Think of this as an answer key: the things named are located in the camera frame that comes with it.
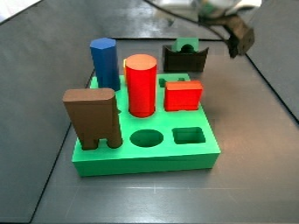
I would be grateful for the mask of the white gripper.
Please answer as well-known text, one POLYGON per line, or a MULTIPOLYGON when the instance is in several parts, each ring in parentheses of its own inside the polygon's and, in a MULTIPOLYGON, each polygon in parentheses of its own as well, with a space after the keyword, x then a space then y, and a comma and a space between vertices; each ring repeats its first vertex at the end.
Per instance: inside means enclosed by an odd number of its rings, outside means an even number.
POLYGON ((238 14, 218 18, 202 17, 199 22, 209 27, 219 25, 229 32, 230 37, 225 42, 229 46, 229 55, 231 58, 244 56, 249 52, 256 43, 256 33, 238 14))

